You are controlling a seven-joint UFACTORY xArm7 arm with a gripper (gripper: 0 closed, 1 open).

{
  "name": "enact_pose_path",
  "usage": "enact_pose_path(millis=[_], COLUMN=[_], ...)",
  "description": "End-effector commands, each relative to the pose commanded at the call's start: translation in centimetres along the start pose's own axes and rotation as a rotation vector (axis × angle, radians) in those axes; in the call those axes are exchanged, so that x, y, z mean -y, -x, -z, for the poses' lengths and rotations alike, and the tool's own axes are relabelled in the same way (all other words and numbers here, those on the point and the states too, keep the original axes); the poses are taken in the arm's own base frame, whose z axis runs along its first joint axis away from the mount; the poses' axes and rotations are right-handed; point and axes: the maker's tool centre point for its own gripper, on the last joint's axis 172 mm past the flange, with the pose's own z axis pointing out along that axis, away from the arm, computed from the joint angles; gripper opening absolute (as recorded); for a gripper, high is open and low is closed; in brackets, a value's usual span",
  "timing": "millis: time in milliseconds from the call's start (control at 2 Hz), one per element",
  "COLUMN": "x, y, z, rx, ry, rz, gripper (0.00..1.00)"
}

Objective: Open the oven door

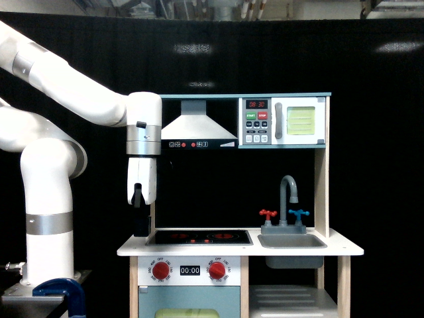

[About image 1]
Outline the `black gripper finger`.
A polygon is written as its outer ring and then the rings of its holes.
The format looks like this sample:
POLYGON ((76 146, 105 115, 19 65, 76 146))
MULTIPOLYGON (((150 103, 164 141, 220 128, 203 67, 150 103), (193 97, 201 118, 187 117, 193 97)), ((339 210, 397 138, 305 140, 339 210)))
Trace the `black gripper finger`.
POLYGON ((133 235, 147 237, 151 229, 150 205, 133 209, 133 235))
POLYGON ((134 184, 134 192, 131 199, 131 204, 134 208, 140 208, 143 203, 142 185, 140 183, 134 184))

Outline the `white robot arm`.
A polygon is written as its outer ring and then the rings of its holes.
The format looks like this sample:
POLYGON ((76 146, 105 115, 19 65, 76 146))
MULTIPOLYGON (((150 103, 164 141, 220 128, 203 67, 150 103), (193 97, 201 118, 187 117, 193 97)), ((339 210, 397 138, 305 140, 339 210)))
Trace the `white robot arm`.
MULTIPOLYGON (((6 24, 1 25, 1 67, 91 123, 125 127, 128 202, 134 207, 155 202, 162 130, 159 95, 111 91, 6 24)), ((70 181, 85 170, 86 151, 48 119, 6 102, 1 103, 1 149, 21 155, 26 210, 23 282, 33 287, 73 278, 70 181)))

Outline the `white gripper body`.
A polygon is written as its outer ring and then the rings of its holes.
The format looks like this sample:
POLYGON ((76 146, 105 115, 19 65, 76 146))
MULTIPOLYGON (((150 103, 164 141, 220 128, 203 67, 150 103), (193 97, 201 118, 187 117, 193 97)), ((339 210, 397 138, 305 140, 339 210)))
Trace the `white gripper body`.
POLYGON ((149 157, 129 158, 127 170, 127 200, 131 205, 136 201, 136 185, 146 205, 156 201, 156 159, 149 157))

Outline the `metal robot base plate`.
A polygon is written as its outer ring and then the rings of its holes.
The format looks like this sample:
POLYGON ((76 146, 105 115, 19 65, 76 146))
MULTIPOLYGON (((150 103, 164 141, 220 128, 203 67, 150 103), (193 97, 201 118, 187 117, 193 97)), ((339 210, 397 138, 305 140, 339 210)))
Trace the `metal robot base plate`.
MULTIPOLYGON (((79 284, 87 279, 91 274, 91 270, 75 271, 72 279, 79 284)), ((63 295, 46 295, 46 296, 33 296, 32 291, 35 285, 28 283, 26 280, 21 279, 18 283, 7 288, 1 295, 3 302, 13 301, 56 301, 61 302, 64 300, 63 295)))

